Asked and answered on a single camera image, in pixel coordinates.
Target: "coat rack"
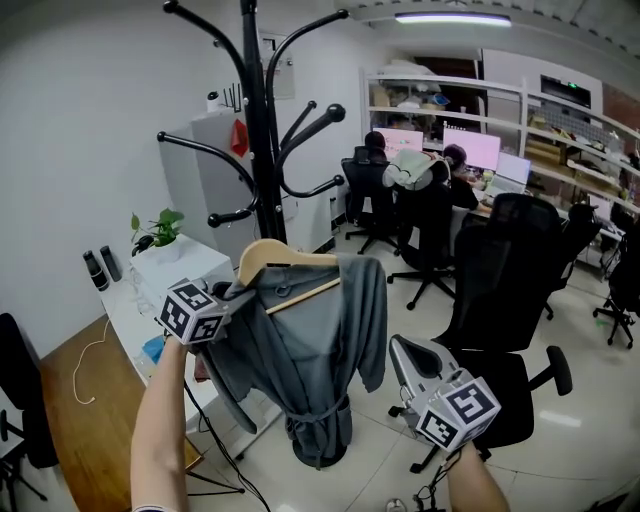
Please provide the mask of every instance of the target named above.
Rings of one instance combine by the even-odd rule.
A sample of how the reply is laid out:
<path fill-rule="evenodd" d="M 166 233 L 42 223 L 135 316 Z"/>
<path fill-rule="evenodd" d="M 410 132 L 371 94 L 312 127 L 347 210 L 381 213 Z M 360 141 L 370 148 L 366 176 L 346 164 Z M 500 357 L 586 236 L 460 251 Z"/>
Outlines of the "coat rack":
<path fill-rule="evenodd" d="M 241 177 L 244 184 L 252 193 L 251 202 L 244 208 L 233 213 L 212 213 L 208 224 L 217 228 L 222 224 L 245 219 L 255 214 L 258 218 L 260 233 L 263 238 L 275 238 L 287 243 L 280 187 L 294 197 L 307 198 L 321 194 L 335 186 L 342 185 L 344 178 L 336 175 L 333 179 L 318 185 L 307 192 L 297 192 L 291 189 L 284 179 L 284 164 L 293 150 L 309 140 L 318 132 L 332 123 L 339 123 L 345 117 L 345 110 L 338 104 L 330 105 L 327 111 L 318 119 L 310 123 L 300 133 L 296 131 L 317 104 L 310 101 L 302 114 L 293 123 L 286 135 L 279 140 L 276 118 L 273 82 L 275 79 L 278 60 L 282 53 L 299 37 L 323 27 L 329 23 L 349 17 L 349 13 L 341 9 L 334 14 L 306 25 L 287 37 L 276 49 L 267 68 L 266 79 L 260 60 L 260 45 L 258 42 L 258 28 L 256 24 L 257 0 L 240 0 L 242 13 L 242 32 L 244 58 L 233 46 L 233 43 L 222 31 L 208 21 L 182 7 L 178 0 L 168 0 L 164 3 L 164 11 L 175 14 L 204 30 L 214 38 L 216 47 L 224 48 L 238 72 L 242 88 L 242 101 L 245 109 L 247 131 L 249 133 L 249 150 L 251 154 L 251 176 L 249 172 L 232 156 L 221 149 L 206 144 L 174 137 L 166 132 L 158 133 L 159 142 L 169 142 L 196 151 L 203 151 L 221 158 L 228 163 Z"/>

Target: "potted plant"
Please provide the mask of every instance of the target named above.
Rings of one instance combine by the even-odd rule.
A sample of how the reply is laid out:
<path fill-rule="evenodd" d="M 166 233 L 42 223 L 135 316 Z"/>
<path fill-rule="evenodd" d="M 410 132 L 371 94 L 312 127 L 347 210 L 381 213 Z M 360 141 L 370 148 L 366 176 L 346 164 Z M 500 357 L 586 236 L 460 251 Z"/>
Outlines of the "potted plant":
<path fill-rule="evenodd" d="M 180 258 L 180 245 L 176 238 L 180 233 L 179 223 L 182 219 L 184 219 L 184 215 L 181 212 L 165 208 L 160 212 L 160 217 L 157 221 L 149 221 L 151 227 L 147 231 L 142 227 L 140 218 L 133 213 L 131 214 L 131 229 L 133 229 L 134 233 L 131 237 L 131 242 L 135 240 L 140 232 L 146 233 L 147 236 L 153 238 L 148 247 L 155 247 L 159 261 L 163 263 L 177 261 Z"/>

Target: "wooden hanger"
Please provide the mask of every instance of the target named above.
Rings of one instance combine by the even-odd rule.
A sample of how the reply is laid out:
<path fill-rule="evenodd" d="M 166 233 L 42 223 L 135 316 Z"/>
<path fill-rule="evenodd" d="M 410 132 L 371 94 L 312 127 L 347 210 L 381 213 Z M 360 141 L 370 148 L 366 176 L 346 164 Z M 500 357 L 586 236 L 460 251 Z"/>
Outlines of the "wooden hanger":
<path fill-rule="evenodd" d="M 263 238 L 256 240 L 242 253 L 240 258 L 240 268 L 238 269 L 238 281 L 244 286 L 248 286 L 251 281 L 267 266 L 267 264 L 288 264 L 288 265 L 314 265 L 314 266 L 337 266 L 338 258 L 333 254 L 307 254 L 296 252 L 278 240 Z M 272 315 L 282 311 L 294 304 L 298 304 L 314 295 L 318 295 L 329 288 L 340 284 L 340 278 L 329 281 L 313 290 L 303 293 L 293 299 L 285 301 L 277 306 L 267 309 L 267 315 Z"/>

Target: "computer monitor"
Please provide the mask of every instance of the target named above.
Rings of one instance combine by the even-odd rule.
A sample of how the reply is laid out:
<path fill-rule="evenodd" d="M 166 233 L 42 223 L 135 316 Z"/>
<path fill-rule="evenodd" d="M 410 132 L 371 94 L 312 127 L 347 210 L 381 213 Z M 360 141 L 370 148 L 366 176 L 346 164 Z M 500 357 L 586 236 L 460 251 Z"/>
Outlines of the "computer monitor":
<path fill-rule="evenodd" d="M 387 160 L 393 160 L 401 149 L 414 149 L 422 151 L 422 132 L 412 132 L 410 130 L 393 130 L 391 128 L 375 128 L 384 136 L 386 148 L 384 150 Z"/>
<path fill-rule="evenodd" d="M 508 153 L 500 153 L 498 168 L 496 169 L 497 175 L 526 185 L 529 180 L 529 171 L 531 171 L 531 162 L 529 160 L 509 155 Z"/>
<path fill-rule="evenodd" d="M 467 153 L 467 165 L 495 171 L 498 168 L 500 137 L 483 133 L 467 132 L 445 128 L 443 146 L 456 144 Z"/>
<path fill-rule="evenodd" d="M 594 212 L 596 217 L 607 221 L 611 220 L 611 207 L 613 206 L 611 201 L 589 194 L 589 204 L 598 207 Z"/>

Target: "white planter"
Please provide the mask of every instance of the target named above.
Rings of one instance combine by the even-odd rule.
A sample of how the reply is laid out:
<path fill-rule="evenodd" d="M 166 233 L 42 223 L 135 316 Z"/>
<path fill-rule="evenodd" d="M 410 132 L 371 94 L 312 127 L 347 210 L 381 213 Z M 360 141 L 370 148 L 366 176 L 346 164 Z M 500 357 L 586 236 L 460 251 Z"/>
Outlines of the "white planter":
<path fill-rule="evenodd" d="M 174 240 L 164 247 L 152 247 L 158 263 L 174 263 L 180 259 L 180 244 Z"/>

